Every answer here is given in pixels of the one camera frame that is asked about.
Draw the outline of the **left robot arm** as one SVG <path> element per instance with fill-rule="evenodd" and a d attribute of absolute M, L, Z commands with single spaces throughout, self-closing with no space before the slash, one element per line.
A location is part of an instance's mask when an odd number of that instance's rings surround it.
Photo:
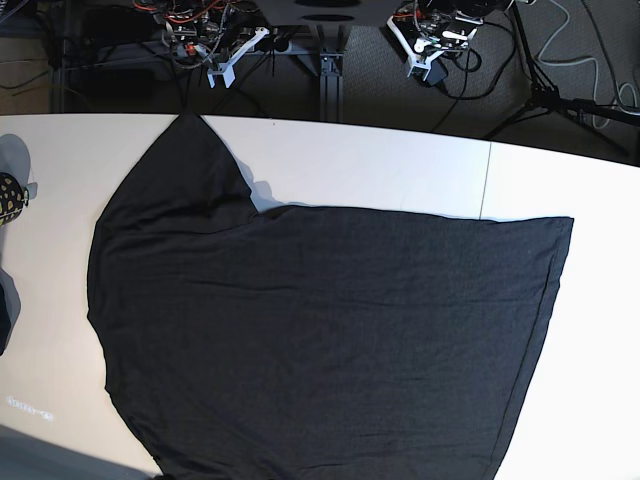
<path fill-rule="evenodd" d="M 485 18 L 513 1 L 403 1 L 386 26 L 406 54 L 409 74 L 426 75 L 445 55 L 465 53 Z"/>

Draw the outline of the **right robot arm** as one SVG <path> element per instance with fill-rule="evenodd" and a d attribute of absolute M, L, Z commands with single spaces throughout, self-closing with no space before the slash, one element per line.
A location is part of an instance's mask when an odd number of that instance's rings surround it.
<path fill-rule="evenodd" d="M 272 31 L 253 1 L 134 1 L 162 28 L 161 41 L 181 70 L 206 71 L 214 81 L 235 80 L 234 66 Z"/>

